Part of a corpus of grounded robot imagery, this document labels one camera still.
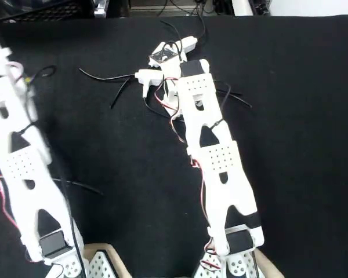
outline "black zip tie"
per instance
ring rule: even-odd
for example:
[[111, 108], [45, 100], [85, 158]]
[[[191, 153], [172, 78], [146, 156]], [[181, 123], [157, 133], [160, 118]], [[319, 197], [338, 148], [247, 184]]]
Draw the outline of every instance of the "black zip tie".
[[36, 122], [31, 122], [28, 126], [26, 126], [24, 129], [18, 131], [17, 133], [19, 135], [23, 135], [23, 133], [25, 133], [27, 129], [29, 129], [31, 126], [34, 126], [35, 124], [36, 124]]
[[217, 121], [214, 123], [214, 125], [212, 125], [212, 126], [210, 127], [210, 130], [213, 130], [213, 128], [216, 127], [216, 126], [218, 126], [222, 121], [223, 121], [223, 119], [217, 120]]

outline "white mounting bracket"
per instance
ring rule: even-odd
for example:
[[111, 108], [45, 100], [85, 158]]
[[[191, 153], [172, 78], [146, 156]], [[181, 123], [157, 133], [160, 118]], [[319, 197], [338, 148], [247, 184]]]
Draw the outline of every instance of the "white mounting bracket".
[[[65, 268], [70, 259], [75, 261], [76, 258], [67, 203], [50, 176], [48, 164], [52, 160], [44, 139], [38, 128], [30, 125], [37, 120], [37, 113], [32, 99], [29, 99], [28, 113], [31, 119], [27, 116], [24, 107], [27, 85], [23, 72], [9, 64], [8, 53], [9, 50], [3, 50], [0, 46], [0, 170], [8, 187], [10, 206], [21, 233], [21, 241], [26, 245], [31, 260], [44, 260], [47, 265], [57, 263]], [[28, 146], [12, 152], [12, 134], [18, 132], [22, 132], [19, 135], [28, 142]], [[59, 223], [64, 241], [71, 247], [54, 258], [43, 255], [39, 242], [41, 238], [38, 233], [38, 212], [41, 209]], [[73, 225], [82, 254], [84, 243], [76, 223]], [[77, 271], [73, 275], [78, 276], [81, 272], [78, 260], [75, 269]]]
[[[197, 39], [188, 41], [188, 50], [193, 50]], [[166, 52], [168, 58], [165, 60], [162, 55], [157, 55], [158, 52], [162, 53], [163, 47], [169, 49]], [[224, 229], [230, 206], [234, 206], [243, 215], [246, 229], [253, 241], [252, 248], [261, 246], [264, 236], [259, 221], [255, 221], [258, 210], [253, 190], [242, 169], [237, 143], [232, 139], [228, 124], [223, 119], [213, 77], [209, 73], [209, 63], [202, 59], [189, 70], [196, 73], [183, 75], [181, 66], [185, 66], [187, 57], [183, 57], [184, 53], [181, 53], [182, 59], [173, 55], [172, 53], [177, 52], [176, 48], [173, 45], [165, 46], [165, 42], [161, 42], [150, 56], [149, 65], [160, 67], [164, 78], [175, 78], [166, 81], [168, 91], [162, 102], [169, 107], [178, 107], [179, 104], [178, 111], [169, 108], [166, 110], [170, 115], [183, 115], [187, 153], [201, 167], [206, 185], [206, 213], [210, 224], [208, 232], [213, 237], [215, 250], [219, 256], [228, 255], [230, 252]], [[204, 126], [211, 129], [219, 141], [218, 144], [200, 146]], [[221, 180], [221, 174], [226, 175], [225, 181]]]

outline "black cloth surface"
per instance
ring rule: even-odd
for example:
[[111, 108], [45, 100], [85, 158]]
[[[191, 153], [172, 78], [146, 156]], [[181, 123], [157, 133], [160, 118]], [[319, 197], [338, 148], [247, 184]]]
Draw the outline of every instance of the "black cloth surface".
[[[166, 20], [182, 37], [201, 33], [197, 18]], [[348, 277], [348, 17], [205, 22], [189, 59], [207, 59], [253, 105], [229, 99], [224, 118], [255, 193], [261, 250], [286, 277]], [[208, 239], [200, 173], [168, 121], [144, 106], [141, 85], [110, 110], [121, 83], [78, 71], [132, 74], [175, 33], [159, 19], [119, 19], [0, 25], [0, 37], [28, 74], [58, 67], [35, 82], [41, 126], [68, 177], [105, 193], [70, 188], [84, 242], [112, 244], [134, 276], [191, 275]], [[45, 272], [25, 261], [0, 202], [0, 277]]]

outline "white plastic part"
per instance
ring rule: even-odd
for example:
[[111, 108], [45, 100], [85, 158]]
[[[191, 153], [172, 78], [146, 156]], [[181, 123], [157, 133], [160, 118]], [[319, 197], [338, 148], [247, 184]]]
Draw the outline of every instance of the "white plastic part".
[[[23, 107], [25, 87], [20, 86], [20, 84], [21, 82], [14, 84], [9, 76], [0, 78], [0, 109], [8, 111], [7, 118], [4, 118], [0, 113], [0, 157], [5, 156], [11, 150], [12, 132], [21, 131], [31, 123]], [[32, 121], [37, 120], [37, 113], [32, 99], [28, 101], [28, 109]], [[23, 138], [36, 147], [45, 164], [51, 163], [48, 148], [35, 126], [29, 127], [23, 134]]]
[[[53, 263], [66, 265], [70, 259], [74, 261], [76, 259], [67, 203], [49, 174], [47, 165], [51, 162], [51, 157], [48, 148], [37, 127], [34, 125], [29, 127], [31, 121], [37, 120], [35, 105], [31, 99], [28, 100], [30, 120], [24, 107], [26, 84], [23, 78], [17, 80], [17, 69], [8, 65], [6, 59], [8, 53], [8, 50], [0, 50], [0, 75], [2, 75], [0, 109], [5, 109], [8, 114], [6, 116], [0, 112], [0, 170], [8, 187], [10, 206], [21, 233], [21, 241], [26, 245], [31, 260], [34, 262], [44, 260], [47, 265]], [[24, 129], [26, 131], [21, 136], [29, 146], [12, 152], [12, 133]], [[39, 244], [40, 209], [47, 211], [60, 224], [65, 242], [72, 247], [71, 250], [53, 259], [44, 257]], [[76, 223], [73, 225], [76, 244], [82, 254], [84, 243]], [[73, 275], [76, 277], [81, 271], [78, 261], [75, 263], [75, 269]]]
[[252, 16], [249, 0], [232, 0], [233, 12], [235, 16]]
[[[206, 185], [206, 212], [214, 237], [215, 249], [219, 255], [229, 253], [224, 225], [228, 208], [235, 206], [242, 215], [257, 212], [253, 190], [242, 169], [236, 141], [232, 140], [228, 124], [216, 98], [211, 74], [180, 78], [177, 82], [180, 106], [186, 124], [187, 152], [196, 160], [204, 175]], [[201, 101], [203, 110], [197, 109], [195, 101]], [[213, 127], [219, 140], [218, 145], [200, 147], [201, 129]], [[221, 182], [219, 174], [227, 173], [228, 180]], [[257, 232], [250, 230], [255, 247], [264, 243], [262, 227]]]
[[91, 260], [89, 278], [117, 278], [104, 252], [96, 252]]
[[147, 97], [151, 85], [158, 86], [162, 82], [164, 75], [162, 71], [154, 69], [140, 69], [135, 73], [135, 78], [140, 84], [143, 84], [143, 98]]
[[[196, 43], [197, 43], [197, 38], [195, 38], [194, 36], [188, 36], [182, 39], [182, 52], [181, 52], [181, 58], [182, 61], [187, 61], [187, 56], [186, 53], [192, 51], [193, 49], [195, 49], [196, 47]], [[156, 48], [155, 50], [153, 50], [152, 54], [161, 51], [161, 49], [164, 47], [165, 42], [161, 42]], [[178, 48], [180, 49], [180, 41], [176, 41], [176, 44], [178, 45]], [[166, 45], [165, 48], [170, 49], [171, 51], [178, 53], [177, 48], [175, 46], [169, 46]], [[166, 64], [169, 61], [165, 61], [163, 63], [158, 63], [155, 60], [153, 60], [151, 57], [149, 58], [150, 61], [148, 62], [149, 66], [151, 67], [161, 67], [163, 64]], [[179, 57], [176, 57], [176, 64], [179, 63]]]
[[[195, 271], [194, 278], [226, 278], [227, 272], [237, 277], [257, 278], [254, 261], [251, 252], [228, 255], [220, 258], [217, 255], [205, 253], [201, 260], [208, 261], [214, 265], [220, 266], [219, 270], [209, 271], [201, 265]], [[258, 267], [259, 278], [265, 278], [263, 272]]]

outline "black cable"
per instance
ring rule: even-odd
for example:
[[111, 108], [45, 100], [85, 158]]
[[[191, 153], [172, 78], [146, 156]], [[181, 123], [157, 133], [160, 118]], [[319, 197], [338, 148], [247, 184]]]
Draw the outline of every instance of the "black cable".
[[226, 101], [231, 93], [231, 86], [229, 86], [228, 91], [226, 93], [226, 96], [224, 97], [222, 103], [220, 104], [220, 110], [223, 111], [224, 105], [226, 104]]
[[66, 179], [64, 178], [60, 162], [58, 161], [58, 158], [57, 158], [57, 156], [55, 155], [54, 152], [53, 152], [52, 157], [53, 157], [53, 163], [56, 166], [57, 171], [58, 171], [58, 175], [59, 175], [59, 178], [60, 178], [60, 183], [61, 183], [61, 185], [63, 187], [64, 200], [65, 200], [66, 205], [67, 205], [68, 216], [70, 217], [72, 240], [74, 241], [77, 257], [78, 257], [79, 263], [81, 265], [81, 277], [86, 278], [84, 262], [82, 261], [80, 249], [79, 249], [79, 246], [77, 244], [77, 239], [76, 239], [76, 234], [75, 234], [75, 227], [74, 227], [74, 219], [72, 217], [71, 206], [70, 206], [70, 199], [68, 198], [68, 194], [67, 194]]
[[200, 5], [197, 5], [196, 11], [197, 11], [197, 16], [198, 16], [198, 18], [201, 20], [203, 30], [202, 30], [201, 35], [197, 38], [198, 40], [200, 40], [203, 36], [206, 35], [206, 25], [205, 25], [204, 19], [202, 18], [202, 12], [201, 12], [201, 13], [198, 12], [198, 7], [199, 7], [199, 6], [200, 6]]
[[120, 89], [118, 89], [118, 92], [116, 94], [116, 96], [114, 97], [114, 99], [112, 100], [111, 104], [110, 104], [110, 109], [112, 109], [114, 107], [114, 105], [116, 104], [117, 99], [119, 98], [119, 96], [121, 95], [122, 91], [124, 90], [124, 88], [126, 88], [126, 85], [128, 84], [128, 82], [132, 79], [133, 77], [129, 77], [127, 80], [125, 80], [123, 82], [123, 84], [120, 86]]
[[180, 55], [180, 52], [182, 52], [182, 51], [179, 51], [179, 47], [178, 47], [178, 45], [176, 44], [175, 41], [168, 41], [168, 42], [166, 42], [166, 43], [163, 45], [163, 47], [162, 47], [162, 49], [161, 49], [160, 60], [162, 61], [162, 57], [163, 57], [163, 55], [164, 55], [165, 46], [166, 46], [166, 45], [169, 45], [169, 46], [170, 46], [170, 43], [172, 43], [173, 45], [175, 45], [176, 51], [177, 51], [177, 53], [178, 53], [178, 55], [179, 55], [179, 61], [182, 61], [182, 57], [181, 57], [181, 55]]
[[154, 113], [154, 114], [156, 114], [158, 116], [170, 119], [170, 116], [162, 114], [162, 113], [156, 111], [155, 109], [153, 109], [152, 107], [150, 107], [148, 102], [147, 102], [147, 98], [143, 98], [143, 101], [144, 101], [144, 104], [146, 105], [146, 107], [148, 108], [148, 110], [150, 110], [152, 113]]
[[28, 101], [29, 101], [29, 93], [30, 93], [30, 90], [31, 90], [31, 85], [32, 83], [37, 79], [37, 77], [50, 77], [52, 76], [53, 74], [55, 74], [55, 72], [57, 71], [57, 67], [55, 65], [47, 65], [46, 67], [43, 67], [41, 69], [39, 69], [31, 78], [30, 78], [30, 81], [28, 81], [26, 83], [26, 91], [24, 93], [24, 107], [25, 107], [25, 112], [26, 112], [26, 115], [28, 117], [28, 119], [30, 120], [30, 124], [28, 126], [26, 126], [23, 130], [20, 130], [19, 131], [19, 134], [22, 135], [23, 133], [26, 132], [26, 130], [35, 125], [35, 122], [32, 121], [31, 119], [31, 116], [30, 116], [30, 112], [28, 110]]
[[[231, 87], [231, 85], [229, 85], [227, 82], [224, 82], [224, 81], [221, 81], [221, 80], [216, 80], [216, 79], [213, 80], [213, 81], [214, 81], [214, 83], [222, 83], [222, 84], [226, 85], [227, 88]], [[219, 89], [219, 88], [216, 88], [216, 90], [220, 91], [220, 92], [224, 92], [224, 93], [228, 92], [228, 90], [223, 90], [223, 89]], [[232, 92], [232, 91], [231, 91], [231, 94], [233, 94], [235, 96], [242, 96], [242, 93], [235, 93], [235, 92]]]
[[133, 77], [135, 76], [134, 74], [125, 74], [125, 75], [120, 75], [120, 76], [114, 76], [114, 77], [108, 77], [108, 78], [101, 78], [101, 77], [98, 77], [98, 76], [94, 76], [94, 75], [91, 75], [89, 73], [87, 73], [86, 71], [84, 71], [82, 68], [79, 68], [79, 70], [87, 75], [88, 77], [90, 78], [93, 78], [95, 80], [99, 80], [99, 81], [111, 81], [111, 80], [117, 80], [117, 79], [121, 79], [121, 78], [126, 78], [126, 77]]
[[164, 7], [160, 10], [160, 12], [157, 14], [157, 16], [160, 16], [162, 12], [165, 10], [166, 6], [168, 5], [168, 0], [165, 0]]
[[182, 37], [180, 36], [178, 29], [171, 23], [168, 23], [168, 22], [163, 21], [163, 20], [160, 20], [160, 21], [162, 23], [166, 24], [167, 26], [172, 27], [174, 29], [175, 33], [177, 34], [178, 40], [180, 41], [180, 52], [179, 52], [179, 57], [180, 57], [180, 54], [182, 53], [182, 50], [183, 50], [183, 44], [182, 44]]
[[250, 103], [248, 103], [247, 101], [237, 97], [235, 94], [231, 94], [231, 85], [229, 85], [227, 82], [224, 82], [224, 81], [216, 81], [216, 82], [222, 82], [223, 84], [225, 84], [228, 89], [227, 89], [227, 92], [225, 93], [225, 97], [222, 101], [222, 103], [220, 104], [220, 110], [222, 111], [223, 108], [224, 108], [224, 105], [226, 104], [226, 101], [228, 99], [228, 97], [233, 97], [234, 99], [242, 102], [243, 104], [247, 105], [249, 108], [252, 108], [252, 105]]
[[173, 6], [175, 6], [177, 9], [181, 10], [182, 12], [188, 13], [191, 16], [194, 15], [195, 13], [193, 12], [195, 9], [192, 10], [192, 12], [189, 12], [188, 10], [184, 10], [182, 9], [180, 6], [178, 6], [177, 4], [174, 3], [173, 0], [170, 0], [171, 4], [173, 4]]
[[56, 264], [55, 262], [54, 263], [52, 263], [52, 265], [59, 265], [59, 266], [61, 266], [62, 267], [62, 271], [60, 272], [60, 274], [56, 277], [56, 278], [59, 278], [62, 274], [63, 274], [63, 271], [64, 271], [64, 267], [63, 267], [63, 265], [61, 265], [61, 264]]
[[[59, 178], [52, 178], [52, 180], [57, 181], [57, 182], [61, 181]], [[86, 189], [86, 190], [89, 190], [91, 192], [94, 192], [95, 194], [104, 196], [103, 192], [99, 191], [98, 189], [96, 189], [90, 185], [82, 184], [81, 182], [78, 182], [78, 181], [66, 181], [66, 183], [80, 186], [83, 189]]]
[[251, 256], [253, 257], [253, 263], [254, 263], [254, 267], [255, 267], [256, 278], [259, 278], [259, 270], [258, 270], [258, 265], [256, 263], [256, 258], [255, 258], [255, 252], [254, 251], [251, 252]]
[[[48, 74], [43, 74], [41, 76], [51, 76], [55, 73], [55, 70], [56, 70], [56, 66], [55, 65], [50, 65], [50, 66], [47, 66], [47, 67], [44, 67], [42, 69], [40, 69], [38, 72], [35, 73], [35, 75], [32, 76], [32, 79], [28, 82], [27, 84], [27, 90], [26, 90], [26, 99], [25, 99], [25, 104], [28, 103], [28, 92], [30, 91], [30, 86], [31, 84], [33, 83], [33, 81], [38, 77], [40, 76], [40, 73], [43, 72], [44, 70], [48, 69], [48, 68], [53, 68], [53, 71], [48, 73]], [[27, 115], [30, 115], [29, 111], [28, 111], [28, 105], [25, 105], [25, 111], [26, 111], [26, 114]], [[52, 148], [48, 142], [48, 147], [49, 147], [49, 152], [52, 153]], [[70, 201], [69, 201], [69, 198], [68, 198], [68, 194], [67, 194], [67, 185], [66, 185], [66, 181], [63, 177], [63, 172], [61, 170], [61, 166], [60, 166], [60, 163], [56, 157], [56, 155], [53, 153], [52, 155], [53, 157], [53, 163], [54, 165], [57, 167], [58, 169], [58, 172], [59, 172], [59, 177], [60, 177], [60, 183], [63, 187], [63, 195], [64, 195], [64, 199], [65, 199], [65, 202], [66, 202], [66, 205], [67, 205], [67, 210], [68, 210], [68, 215], [70, 217], [70, 224], [71, 224], [71, 232], [72, 232], [72, 239], [74, 241], [74, 244], [75, 244], [75, 249], [76, 249], [76, 253], [77, 253], [77, 257], [79, 259], [79, 262], [80, 262], [80, 265], [81, 265], [81, 272], [82, 272], [82, 277], [83, 278], [86, 278], [85, 276], [85, 267], [84, 267], [84, 263], [82, 261], [82, 257], [81, 257], [81, 253], [80, 253], [80, 249], [77, 245], [77, 240], [76, 240], [76, 234], [75, 234], [75, 228], [74, 228], [74, 220], [73, 220], [73, 217], [72, 217], [72, 213], [71, 213], [71, 207], [70, 207]]]

